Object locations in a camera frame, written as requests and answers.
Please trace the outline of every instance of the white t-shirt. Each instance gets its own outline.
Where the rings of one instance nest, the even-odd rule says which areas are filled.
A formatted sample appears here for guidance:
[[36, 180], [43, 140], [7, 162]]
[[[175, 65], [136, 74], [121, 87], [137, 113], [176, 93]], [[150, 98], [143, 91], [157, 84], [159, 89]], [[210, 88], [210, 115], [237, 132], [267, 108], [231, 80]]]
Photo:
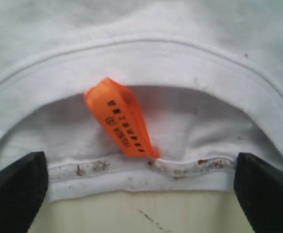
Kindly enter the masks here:
[[[124, 156], [87, 109], [105, 77], [160, 159]], [[50, 200], [230, 190], [239, 152], [283, 170], [283, 1], [0, 0], [0, 169], [41, 150]]]

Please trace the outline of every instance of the orange tag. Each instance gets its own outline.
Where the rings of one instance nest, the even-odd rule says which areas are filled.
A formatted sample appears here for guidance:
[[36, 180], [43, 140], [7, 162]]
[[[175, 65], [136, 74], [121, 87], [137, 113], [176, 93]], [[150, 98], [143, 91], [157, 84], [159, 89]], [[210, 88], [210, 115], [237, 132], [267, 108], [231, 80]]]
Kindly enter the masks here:
[[98, 122], [129, 157], [159, 158], [151, 145], [142, 110], [133, 92], [110, 78], [85, 93]]

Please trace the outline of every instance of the white fabric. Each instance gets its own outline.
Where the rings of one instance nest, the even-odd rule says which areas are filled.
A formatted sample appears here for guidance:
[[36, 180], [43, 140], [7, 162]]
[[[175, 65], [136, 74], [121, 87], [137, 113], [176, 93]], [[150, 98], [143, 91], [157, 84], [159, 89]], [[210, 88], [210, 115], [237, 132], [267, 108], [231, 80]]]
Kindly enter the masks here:
[[[87, 110], [105, 77], [161, 159], [126, 158]], [[0, 0], [0, 169], [40, 150], [50, 200], [229, 190], [241, 151], [283, 170], [283, 2]]]

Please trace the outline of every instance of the orange ribbon tag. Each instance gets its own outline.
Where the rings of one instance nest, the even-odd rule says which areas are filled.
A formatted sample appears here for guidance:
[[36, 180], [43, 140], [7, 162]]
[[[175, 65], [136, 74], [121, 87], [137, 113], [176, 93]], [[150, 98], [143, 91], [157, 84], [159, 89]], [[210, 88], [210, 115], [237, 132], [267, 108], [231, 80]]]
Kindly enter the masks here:
[[133, 92], [110, 78], [85, 93], [85, 101], [98, 122], [129, 157], [159, 158], [147, 132]]

